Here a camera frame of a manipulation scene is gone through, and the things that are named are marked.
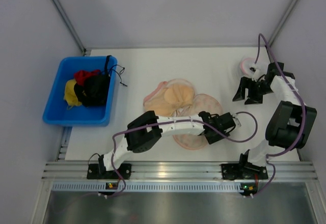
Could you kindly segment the beige bra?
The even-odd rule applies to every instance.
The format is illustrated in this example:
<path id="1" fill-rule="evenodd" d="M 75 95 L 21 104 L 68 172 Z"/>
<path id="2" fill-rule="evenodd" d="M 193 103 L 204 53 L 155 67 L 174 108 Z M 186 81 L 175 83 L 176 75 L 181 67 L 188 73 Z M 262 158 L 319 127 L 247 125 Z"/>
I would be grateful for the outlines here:
<path id="1" fill-rule="evenodd" d="M 195 90 L 192 87 L 173 84 L 164 88 L 163 92 L 151 101 L 148 109 L 159 116 L 172 116 L 178 109 L 192 105 L 194 96 Z"/>

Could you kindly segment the floral mesh laundry bag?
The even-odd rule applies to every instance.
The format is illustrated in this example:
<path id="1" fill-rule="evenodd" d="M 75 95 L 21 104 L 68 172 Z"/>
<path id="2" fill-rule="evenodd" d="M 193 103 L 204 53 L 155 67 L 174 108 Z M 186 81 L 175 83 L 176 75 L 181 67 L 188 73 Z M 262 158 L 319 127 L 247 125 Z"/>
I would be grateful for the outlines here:
<path id="1" fill-rule="evenodd" d="M 172 115 L 172 117 L 192 116 L 202 111 L 209 112 L 210 114 L 219 114 L 219 115 L 223 113 L 222 106 L 215 98 L 207 94 L 198 94 L 196 92 L 195 87 L 185 79 L 173 79 L 169 81 L 160 82 L 157 88 L 144 98 L 143 100 L 144 111 L 149 111 L 148 105 L 150 105 L 151 101 L 154 98 L 157 98 L 163 92 L 164 88 L 168 88 L 173 84 L 182 84 L 182 85 L 187 85 L 192 87 L 195 90 L 195 96 L 192 105 L 178 109 Z"/>

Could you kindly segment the yellow garment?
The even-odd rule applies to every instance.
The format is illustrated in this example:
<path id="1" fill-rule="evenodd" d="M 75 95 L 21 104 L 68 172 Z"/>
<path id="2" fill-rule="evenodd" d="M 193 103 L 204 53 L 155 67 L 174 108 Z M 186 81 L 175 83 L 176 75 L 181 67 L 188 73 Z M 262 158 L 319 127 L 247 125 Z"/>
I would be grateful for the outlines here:
<path id="1" fill-rule="evenodd" d="M 78 100 L 76 93 L 74 91 L 75 85 L 76 85 L 75 79 L 68 80 L 65 84 L 64 100 L 67 102 L 67 110 L 82 105 L 82 103 Z"/>

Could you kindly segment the aluminium mounting rail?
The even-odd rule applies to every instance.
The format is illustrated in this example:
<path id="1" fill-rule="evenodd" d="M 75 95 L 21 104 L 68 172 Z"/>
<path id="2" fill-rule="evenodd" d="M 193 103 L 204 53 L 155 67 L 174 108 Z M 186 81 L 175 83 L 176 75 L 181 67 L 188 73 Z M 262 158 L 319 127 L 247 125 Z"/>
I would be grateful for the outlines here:
<path id="1" fill-rule="evenodd" d="M 132 161 L 126 171 L 126 181 L 222 182 L 226 170 L 223 162 L 154 162 Z M 275 182 L 314 182 L 318 180 L 311 162 L 276 161 Z M 45 165 L 43 181 L 81 181 L 87 179 L 88 165 L 84 161 L 56 161 Z"/>

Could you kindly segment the black bra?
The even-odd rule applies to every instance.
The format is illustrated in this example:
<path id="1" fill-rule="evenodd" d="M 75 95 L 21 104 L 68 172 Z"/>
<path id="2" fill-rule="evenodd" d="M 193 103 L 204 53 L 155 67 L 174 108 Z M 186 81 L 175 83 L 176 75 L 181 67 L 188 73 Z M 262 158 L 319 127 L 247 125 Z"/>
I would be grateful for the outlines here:
<path id="1" fill-rule="evenodd" d="M 125 83 L 123 83 L 121 77 L 125 70 L 123 66 L 115 64 L 108 68 L 109 61 L 112 59 L 113 56 L 108 55 L 105 60 L 104 70 L 101 71 L 99 75 L 86 79 L 83 87 L 79 86 L 78 84 L 74 86 L 76 96 L 83 106 L 89 107 L 106 105 L 110 83 L 113 80 L 110 72 L 115 72 L 120 78 L 120 84 L 125 87 L 127 86 Z"/>

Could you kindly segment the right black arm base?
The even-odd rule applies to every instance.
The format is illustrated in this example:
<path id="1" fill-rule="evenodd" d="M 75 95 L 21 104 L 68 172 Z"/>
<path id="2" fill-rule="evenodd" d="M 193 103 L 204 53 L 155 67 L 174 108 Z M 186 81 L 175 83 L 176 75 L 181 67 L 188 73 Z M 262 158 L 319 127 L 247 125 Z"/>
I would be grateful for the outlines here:
<path id="1" fill-rule="evenodd" d="M 224 180 L 267 180 L 266 167 L 256 166 L 251 163 L 226 163 L 221 165 Z"/>

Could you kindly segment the round pink mesh laundry bag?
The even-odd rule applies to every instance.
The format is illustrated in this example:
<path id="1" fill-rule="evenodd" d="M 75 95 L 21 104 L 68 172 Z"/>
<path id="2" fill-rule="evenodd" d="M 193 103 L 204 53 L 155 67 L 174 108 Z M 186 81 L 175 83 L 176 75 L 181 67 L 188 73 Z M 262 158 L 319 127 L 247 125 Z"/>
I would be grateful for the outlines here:
<path id="1" fill-rule="evenodd" d="M 254 62 L 255 59 L 253 58 L 243 58 L 239 64 L 240 72 L 244 76 L 252 76 L 255 73 L 255 69 L 253 68 Z"/>

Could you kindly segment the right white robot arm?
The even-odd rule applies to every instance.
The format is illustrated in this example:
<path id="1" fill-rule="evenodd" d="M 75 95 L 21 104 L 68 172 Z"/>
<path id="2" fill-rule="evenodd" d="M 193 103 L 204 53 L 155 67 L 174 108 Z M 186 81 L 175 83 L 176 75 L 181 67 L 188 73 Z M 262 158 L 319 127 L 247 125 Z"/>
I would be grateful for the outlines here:
<path id="1" fill-rule="evenodd" d="M 233 101 L 243 100 L 246 105 L 262 104 L 263 96 L 273 93 L 279 101 L 265 131 L 265 139 L 255 148 L 241 154 L 239 164 L 249 170 L 258 171 L 266 166 L 268 147 L 283 148 L 283 154 L 295 148 L 301 149 L 307 142 L 317 116 L 316 109 L 305 105 L 295 86 L 293 73 L 283 70 L 283 63 L 259 66 L 252 61 L 242 61 L 243 76 Z"/>

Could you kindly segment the red garment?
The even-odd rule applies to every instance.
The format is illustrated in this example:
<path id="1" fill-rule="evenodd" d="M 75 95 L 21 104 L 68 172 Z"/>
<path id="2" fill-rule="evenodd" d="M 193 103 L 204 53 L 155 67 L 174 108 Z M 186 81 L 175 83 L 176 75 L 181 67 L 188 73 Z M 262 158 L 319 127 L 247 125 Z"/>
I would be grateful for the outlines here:
<path id="1" fill-rule="evenodd" d="M 86 79 L 88 79 L 92 76 L 99 75 L 100 73 L 101 73 L 101 71 L 99 69 L 96 69 L 93 71 L 79 70 L 78 72 L 74 73 L 73 77 L 74 77 L 76 83 L 79 86 L 83 87 Z"/>

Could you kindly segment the blue plastic bin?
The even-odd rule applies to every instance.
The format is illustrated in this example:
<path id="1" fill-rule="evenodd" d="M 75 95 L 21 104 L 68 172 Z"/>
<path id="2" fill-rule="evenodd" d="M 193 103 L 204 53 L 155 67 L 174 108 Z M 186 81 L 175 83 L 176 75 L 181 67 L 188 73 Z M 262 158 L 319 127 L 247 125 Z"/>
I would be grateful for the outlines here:
<path id="1" fill-rule="evenodd" d="M 64 58 L 58 67 L 55 80 L 50 91 L 50 95 L 43 113 L 43 121 L 47 124 L 60 125 L 66 127 L 86 126 L 105 127 L 110 122 L 111 108 L 114 97 L 115 85 L 117 81 L 118 60 L 111 56 L 108 62 L 108 69 L 111 76 L 110 87 L 108 89 L 107 103 L 105 106 L 85 107 L 75 106 L 68 108 L 64 100 L 64 90 L 66 82 L 73 79 L 74 73 L 80 70 L 93 71 L 104 70 L 106 56 L 97 57 L 67 57 Z"/>

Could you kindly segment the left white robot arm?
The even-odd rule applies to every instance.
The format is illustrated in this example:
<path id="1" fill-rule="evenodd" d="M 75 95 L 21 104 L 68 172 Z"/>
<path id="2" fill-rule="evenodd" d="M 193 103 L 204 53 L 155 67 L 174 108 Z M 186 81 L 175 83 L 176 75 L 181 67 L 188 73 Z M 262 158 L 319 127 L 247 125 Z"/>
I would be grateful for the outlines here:
<path id="1" fill-rule="evenodd" d="M 98 159 L 99 172 L 116 171 L 133 153 L 149 151 L 162 137 L 174 135 L 204 136 L 209 144 L 228 138 L 238 123 L 230 113 L 202 111 L 185 117 L 163 117 L 148 111 L 128 124 L 127 130 L 112 136 L 113 149 Z"/>

